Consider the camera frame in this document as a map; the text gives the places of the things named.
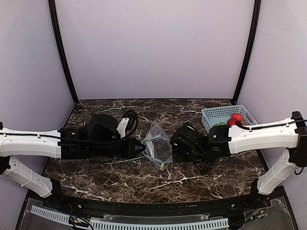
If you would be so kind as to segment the clear zip top bag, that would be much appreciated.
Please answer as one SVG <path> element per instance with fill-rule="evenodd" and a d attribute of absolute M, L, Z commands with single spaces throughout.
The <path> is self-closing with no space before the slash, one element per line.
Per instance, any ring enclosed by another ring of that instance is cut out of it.
<path fill-rule="evenodd" d="M 158 170 L 164 171 L 172 163 L 172 146 L 170 137 L 160 126 L 158 121 L 154 121 L 145 138 L 141 142 L 146 148 L 143 155 L 149 159 Z"/>

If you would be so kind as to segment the green grapes bunch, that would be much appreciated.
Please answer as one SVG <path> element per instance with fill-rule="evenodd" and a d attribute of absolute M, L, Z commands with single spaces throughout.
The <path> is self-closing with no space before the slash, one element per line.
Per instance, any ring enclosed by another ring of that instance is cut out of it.
<path fill-rule="evenodd" d="M 226 123 L 224 123 L 224 122 L 220 122 L 220 123 L 216 123 L 216 124 L 214 124 L 214 125 L 213 125 L 213 127 L 217 127 L 217 126 L 224 126 L 224 125 L 226 125 Z"/>

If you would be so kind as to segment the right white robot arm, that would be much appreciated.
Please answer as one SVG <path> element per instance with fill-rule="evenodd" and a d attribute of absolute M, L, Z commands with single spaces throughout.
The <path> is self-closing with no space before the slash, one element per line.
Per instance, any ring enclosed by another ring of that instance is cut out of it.
<path fill-rule="evenodd" d="M 214 161 L 250 150 L 282 148 L 279 160 L 252 186 L 252 193 L 270 195 L 299 168 L 307 166 L 307 121 L 299 111 L 277 122 L 214 126 L 208 135 L 183 124 L 169 141 L 174 162 Z"/>

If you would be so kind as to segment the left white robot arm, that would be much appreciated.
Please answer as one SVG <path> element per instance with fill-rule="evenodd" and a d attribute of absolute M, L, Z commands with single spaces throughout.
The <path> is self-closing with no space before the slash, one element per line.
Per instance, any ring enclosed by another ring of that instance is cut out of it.
<path fill-rule="evenodd" d="M 58 181 L 43 177 L 22 164 L 17 156 L 45 156 L 62 160 L 88 160 L 96 157 L 133 159 L 146 146 L 132 134 L 138 115 L 127 111 L 120 121 L 106 114 L 94 115 L 79 128 L 30 132 L 0 128 L 0 173 L 42 198 L 61 194 Z"/>

